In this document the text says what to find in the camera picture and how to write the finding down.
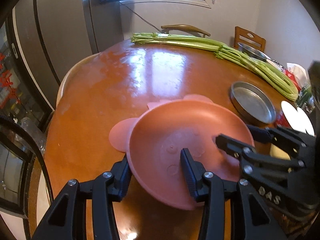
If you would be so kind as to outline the white instant noodle bowl left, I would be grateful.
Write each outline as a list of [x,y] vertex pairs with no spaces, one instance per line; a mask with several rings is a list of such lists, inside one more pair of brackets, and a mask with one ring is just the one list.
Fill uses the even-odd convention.
[[283,126],[306,133],[305,126],[302,124],[298,111],[287,101],[280,103],[280,111],[274,123],[276,126]]

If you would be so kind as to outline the celery bunch front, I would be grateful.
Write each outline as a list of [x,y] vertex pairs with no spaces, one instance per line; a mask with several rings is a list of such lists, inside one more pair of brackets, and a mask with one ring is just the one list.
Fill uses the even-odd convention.
[[257,74],[285,98],[291,101],[296,101],[298,99],[298,89],[293,81],[268,62],[250,57],[229,46],[219,46],[215,55],[220,59],[231,61],[254,74]]

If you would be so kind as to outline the steel plate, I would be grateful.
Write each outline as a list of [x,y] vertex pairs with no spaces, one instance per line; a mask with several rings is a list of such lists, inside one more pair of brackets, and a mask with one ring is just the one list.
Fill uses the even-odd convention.
[[276,119],[276,110],[271,100],[262,90],[250,83],[233,83],[230,99],[235,109],[252,125],[269,125]]

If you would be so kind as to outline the celery bunch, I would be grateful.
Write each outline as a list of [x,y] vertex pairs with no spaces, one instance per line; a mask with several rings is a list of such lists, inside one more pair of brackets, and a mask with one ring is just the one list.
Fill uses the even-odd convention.
[[250,57],[229,46],[219,46],[215,55],[220,59],[231,61],[254,74],[257,74],[285,98],[291,101],[296,101],[298,99],[298,89],[293,81],[268,62]]
[[134,44],[167,44],[213,52],[229,48],[227,44],[220,41],[178,34],[134,33],[130,40]]

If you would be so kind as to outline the grey refrigerator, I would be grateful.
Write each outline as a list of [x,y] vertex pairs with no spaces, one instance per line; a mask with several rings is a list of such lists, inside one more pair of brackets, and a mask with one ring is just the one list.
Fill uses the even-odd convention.
[[82,59],[123,40],[119,2],[19,0],[7,18],[12,49],[45,109],[54,109],[59,87]]

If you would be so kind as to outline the pink bear-shaped plate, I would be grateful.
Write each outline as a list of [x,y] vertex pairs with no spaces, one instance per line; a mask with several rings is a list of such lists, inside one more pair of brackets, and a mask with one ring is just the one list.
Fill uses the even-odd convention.
[[193,210],[180,163],[187,148],[195,161],[222,179],[239,179],[239,162],[217,148],[215,138],[224,134],[254,145],[246,124],[230,110],[201,95],[148,103],[138,118],[117,123],[109,133],[111,145],[127,156],[140,186],[153,198],[181,210]]

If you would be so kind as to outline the white instant noodle bowl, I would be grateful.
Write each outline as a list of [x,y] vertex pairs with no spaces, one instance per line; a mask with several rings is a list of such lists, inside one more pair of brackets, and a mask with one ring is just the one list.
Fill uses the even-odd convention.
[[307,134],[315,137],[316,135],[315,135],[313,125],[312,125],[309,117],[307,116],[307,114],[300,107],[297,107],[297,112],[298,112],[300,123],[301,123],[302,127],[304,128],[304,131]]
[[276,126],[283,126],[306,133],[305,126],[302,124],[298,111],[287,101],[280,103],[280,111],[274,123]]

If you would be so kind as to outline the steel pot on table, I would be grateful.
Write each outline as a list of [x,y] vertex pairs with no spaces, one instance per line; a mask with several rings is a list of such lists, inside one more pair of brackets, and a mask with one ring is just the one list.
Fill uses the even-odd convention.
[[238,49],[241,52],[246,53],[249,57],[252,57],[261,61],[267,61],[271,59],[263,52],[241,42],[238,42]]

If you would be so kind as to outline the red and white plastic bag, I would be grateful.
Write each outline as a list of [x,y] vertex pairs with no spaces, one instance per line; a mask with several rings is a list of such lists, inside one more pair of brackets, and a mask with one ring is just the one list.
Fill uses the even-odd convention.
[[306,70],[296,63],[287,63],[286,68],[283,68],[283,73],[293,82],[299,92],[308,83]]

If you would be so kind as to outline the wooden chair with backrest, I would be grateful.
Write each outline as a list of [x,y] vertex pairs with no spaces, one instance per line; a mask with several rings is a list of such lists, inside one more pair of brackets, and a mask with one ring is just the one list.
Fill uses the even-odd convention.
[[259,35],[241,28],[239,26],[235,27],[235,34],[234,34],[234,45],[233,47],[238,49],[238,43],[246,44],[252,48],[255,48],[261,52],[264,52],[266,46],[266,40]]

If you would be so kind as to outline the white instant noodle bowl right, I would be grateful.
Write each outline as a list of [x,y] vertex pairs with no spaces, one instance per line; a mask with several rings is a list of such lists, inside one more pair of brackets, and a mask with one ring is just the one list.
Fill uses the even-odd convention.
[[297,112],[298,112],[300,123],[301,123],[302,127],[304,128],[304,131],[307,134],[315,137],[316,135],[315,135],[313,125],[312,125],[309,117],[307,116],[307,114],[300,107],[297,107]]

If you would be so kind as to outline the celery bunch back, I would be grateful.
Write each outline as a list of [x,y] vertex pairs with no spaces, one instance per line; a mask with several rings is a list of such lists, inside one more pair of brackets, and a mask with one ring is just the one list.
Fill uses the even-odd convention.
[[130,40],[134,44],[167,44],[213,52],[229,48],[227,44],[220,41],[178,34],[134,33]]

